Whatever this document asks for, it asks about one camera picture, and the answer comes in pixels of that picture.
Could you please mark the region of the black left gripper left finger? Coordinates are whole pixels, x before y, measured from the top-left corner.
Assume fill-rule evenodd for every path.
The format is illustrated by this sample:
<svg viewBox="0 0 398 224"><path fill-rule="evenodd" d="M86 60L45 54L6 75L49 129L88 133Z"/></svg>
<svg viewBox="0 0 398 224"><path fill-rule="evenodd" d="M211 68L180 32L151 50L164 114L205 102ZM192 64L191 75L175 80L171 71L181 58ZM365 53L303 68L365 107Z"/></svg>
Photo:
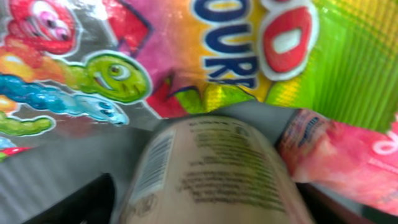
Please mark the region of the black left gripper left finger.
<svg viewBox="0 0 398 224"><path fill-rule="evenodd" d="M115 197L114 181L105 173L24 224L109 224Z"/></svg>

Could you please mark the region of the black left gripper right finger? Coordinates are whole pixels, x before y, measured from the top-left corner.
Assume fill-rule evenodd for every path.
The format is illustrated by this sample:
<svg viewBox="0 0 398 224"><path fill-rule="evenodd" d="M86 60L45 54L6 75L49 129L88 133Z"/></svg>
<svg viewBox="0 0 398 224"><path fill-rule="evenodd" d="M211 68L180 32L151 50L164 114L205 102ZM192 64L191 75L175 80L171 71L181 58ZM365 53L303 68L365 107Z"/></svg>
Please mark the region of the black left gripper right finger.
<svg viewBox="0 0 398 224"><path fill-rule="evenodd" d="M303 200L319 224L373 224L348 210L310 184L296 184Z"/></svg>

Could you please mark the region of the pink tissue pack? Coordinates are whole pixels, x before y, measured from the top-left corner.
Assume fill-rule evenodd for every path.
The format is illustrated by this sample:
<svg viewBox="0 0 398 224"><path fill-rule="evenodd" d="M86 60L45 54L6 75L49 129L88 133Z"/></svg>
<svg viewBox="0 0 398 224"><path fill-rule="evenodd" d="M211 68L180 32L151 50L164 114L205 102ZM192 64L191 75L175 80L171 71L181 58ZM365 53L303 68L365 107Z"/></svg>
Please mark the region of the pink tissue pack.
<svg viewBox="0 0 398 224"><path fill-rule="evenodd" d="M290 176L397 215L397 123L383 134L298 110L277 143Z"/></svg>

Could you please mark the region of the green lid jar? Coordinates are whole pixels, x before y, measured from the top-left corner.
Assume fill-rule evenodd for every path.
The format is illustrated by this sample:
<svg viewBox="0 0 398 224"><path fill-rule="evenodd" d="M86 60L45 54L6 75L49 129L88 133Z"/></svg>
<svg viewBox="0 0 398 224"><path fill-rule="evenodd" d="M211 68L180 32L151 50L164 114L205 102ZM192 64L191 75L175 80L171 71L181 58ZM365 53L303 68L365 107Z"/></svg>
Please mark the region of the green lid jar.
<svg viewBox="0 0 398 224"><path fill-rule="evenodd" d="M146 146L119 218L128 224L307 224L276 149L223 116L176 122Z"/></svg>

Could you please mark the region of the Haribo gummy worms bag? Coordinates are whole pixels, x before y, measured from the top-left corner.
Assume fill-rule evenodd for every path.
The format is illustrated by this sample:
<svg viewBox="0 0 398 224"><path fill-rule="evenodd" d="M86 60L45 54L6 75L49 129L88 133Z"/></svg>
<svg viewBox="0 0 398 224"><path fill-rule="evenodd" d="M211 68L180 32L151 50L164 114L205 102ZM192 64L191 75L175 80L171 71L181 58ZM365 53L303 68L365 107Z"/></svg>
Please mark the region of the Haribo gummy worms bag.
<svg viewBox="0 0 398 224"><path fill-rule="evenodd" d="M397 2L1 2L2 159L252 100L386 132Z"/></svg>

